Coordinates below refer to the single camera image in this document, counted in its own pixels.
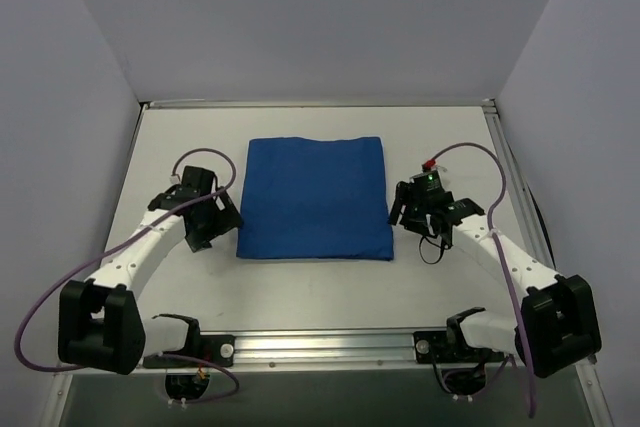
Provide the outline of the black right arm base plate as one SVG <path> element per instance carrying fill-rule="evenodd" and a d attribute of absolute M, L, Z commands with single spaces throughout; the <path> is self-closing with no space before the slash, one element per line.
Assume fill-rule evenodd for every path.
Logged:
<path fill-rule="evenodd" d="M 479 364 L 496 363 L 505 355 L 490 349 L 456 347 L 450 343 L 445 330 L 420 330 L 412 333 L 415 360 L 418 364 Z"/>

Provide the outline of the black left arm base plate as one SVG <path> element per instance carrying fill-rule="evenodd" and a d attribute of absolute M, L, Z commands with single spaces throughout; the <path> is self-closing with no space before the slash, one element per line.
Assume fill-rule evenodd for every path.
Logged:
<path fill-rule="evenodd" d="M 193 357 L 221 367 L 234 363 L 236 338 L 230 334 L 201 334 L 195 347 L 185 347 L 171 355 Z"/>

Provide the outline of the aluminium back rail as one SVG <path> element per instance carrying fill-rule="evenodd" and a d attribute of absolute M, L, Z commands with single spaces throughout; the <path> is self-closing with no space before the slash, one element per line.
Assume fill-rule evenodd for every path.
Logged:
<path fill-rule="evenodd" d="M 177 99 L 144 102 L 151 109 L 237 109 L 237 108 L 377 108 L 377 107 L 479 107 L 496 109 L 494 99 L 323 99 L 323 100 L 207 100 Z"/>

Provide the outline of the aluminium front rail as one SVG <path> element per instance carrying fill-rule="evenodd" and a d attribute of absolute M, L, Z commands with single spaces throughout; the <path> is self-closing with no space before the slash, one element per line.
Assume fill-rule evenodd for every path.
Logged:
<path fill-rule="evenodd" d="M 338 370 L 406 370 L 428 368 L 415 360 L 412 333 L 443 328 L 383 328 L 351 330 L 204 331 L 230 334 L 235 340 L 234 363 L 240 372 L 309 372 Z M 448 364 L 470 367 L 474 364 Z"/>

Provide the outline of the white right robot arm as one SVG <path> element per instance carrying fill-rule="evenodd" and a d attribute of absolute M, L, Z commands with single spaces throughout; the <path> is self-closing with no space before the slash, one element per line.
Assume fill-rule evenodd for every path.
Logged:
<path fill-rule="evenodd" d="M 582 361 L 602 348 L 593 293 L 579 275 L 564 277 L 491 226 L 469 198 L 455 199 L 436 171 L 396 185 L 389 222 L 424 240 L 455 248 L 504 282 L 515 296 L 510 316 L 474 307 L 448 318 L 444 347 L 455 359 L 477 350 L 516 355 L 539 378 Z"/>

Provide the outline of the blue surgical drape cloth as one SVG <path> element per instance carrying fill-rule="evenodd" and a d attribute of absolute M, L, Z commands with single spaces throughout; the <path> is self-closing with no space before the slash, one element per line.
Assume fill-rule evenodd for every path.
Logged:
<path fill-rule="evenodd" d="M 242 259 L 393 260 L 380 138 L 251 140 L 241 216 Z"/>

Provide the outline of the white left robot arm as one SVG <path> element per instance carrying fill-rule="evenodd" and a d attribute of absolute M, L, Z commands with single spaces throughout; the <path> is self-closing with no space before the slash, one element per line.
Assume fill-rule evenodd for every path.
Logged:
<path fill-rule="evenodd" d="M 167 355 L 179 366 L 202 352 L 197 319 L 160 313 L 144 318 L 138 298 L 169 253 L 192 252 L 239 228 L 243 220 L 227 192 L 216 193 L 214 172 L 193 166 L 153 198 L 139 227 L 106 264 L 59 295 L 58 357 L 79 367 L 127 375 L 146 359 Z"/>

